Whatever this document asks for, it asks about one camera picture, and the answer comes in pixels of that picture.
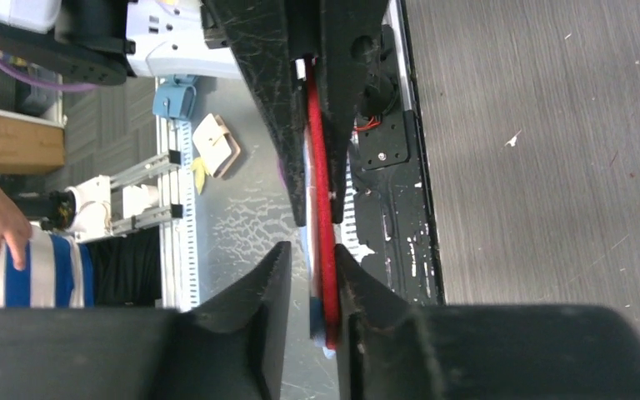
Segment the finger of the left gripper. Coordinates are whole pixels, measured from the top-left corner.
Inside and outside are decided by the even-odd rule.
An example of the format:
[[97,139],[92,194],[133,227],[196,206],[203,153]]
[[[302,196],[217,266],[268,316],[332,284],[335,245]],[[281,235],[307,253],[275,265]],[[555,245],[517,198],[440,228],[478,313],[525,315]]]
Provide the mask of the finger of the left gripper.
[[269,131],[297,226],[306,224],[303,100],[292,71],[284,1],[203,3],[227,39]]
[[368,70],[378,58],[387,6],[374,0],[327,0],[319,5],[317,77],[334,223],[343,220],[348,146]]

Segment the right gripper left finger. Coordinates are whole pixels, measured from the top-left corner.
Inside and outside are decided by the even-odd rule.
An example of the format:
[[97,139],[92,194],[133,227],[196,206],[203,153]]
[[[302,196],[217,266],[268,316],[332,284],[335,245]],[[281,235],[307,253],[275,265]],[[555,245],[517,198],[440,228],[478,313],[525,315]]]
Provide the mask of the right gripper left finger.
[[0,309],[0,399],[277,399],[292,247],[188,312]]

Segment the red card holder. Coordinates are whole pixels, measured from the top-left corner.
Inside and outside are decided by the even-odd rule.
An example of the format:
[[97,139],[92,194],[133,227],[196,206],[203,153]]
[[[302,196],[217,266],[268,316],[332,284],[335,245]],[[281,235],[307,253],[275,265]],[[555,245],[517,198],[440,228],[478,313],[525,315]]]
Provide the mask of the red card holder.
[[325,358],[336,357],[340,306],[334,247],[328,158],[323,137],[322,110],[315,73],[315,57],[303,58],[307,92],[304,129],[306,226],[301,229],[309,283],[309,332]]

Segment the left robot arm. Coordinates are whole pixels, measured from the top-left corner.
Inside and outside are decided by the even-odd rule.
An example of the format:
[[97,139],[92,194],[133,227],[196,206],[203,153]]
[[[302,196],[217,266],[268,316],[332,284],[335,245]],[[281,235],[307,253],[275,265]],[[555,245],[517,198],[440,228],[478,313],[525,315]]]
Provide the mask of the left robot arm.
[[323,130],[319,171],[343,219],[355,115],[379,58],[384,1],[0,1],[0,50],[79,83],[208,75],[228,49],[282,163],[305,223],[303,132]]

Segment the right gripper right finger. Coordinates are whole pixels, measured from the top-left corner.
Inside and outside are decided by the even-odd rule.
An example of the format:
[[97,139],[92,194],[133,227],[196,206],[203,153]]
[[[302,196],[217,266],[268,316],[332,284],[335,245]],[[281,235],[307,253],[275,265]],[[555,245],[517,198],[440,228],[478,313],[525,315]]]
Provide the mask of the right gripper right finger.
[[640,399],[640,337],[610,308],[422,306],[335,252],[343,399]]

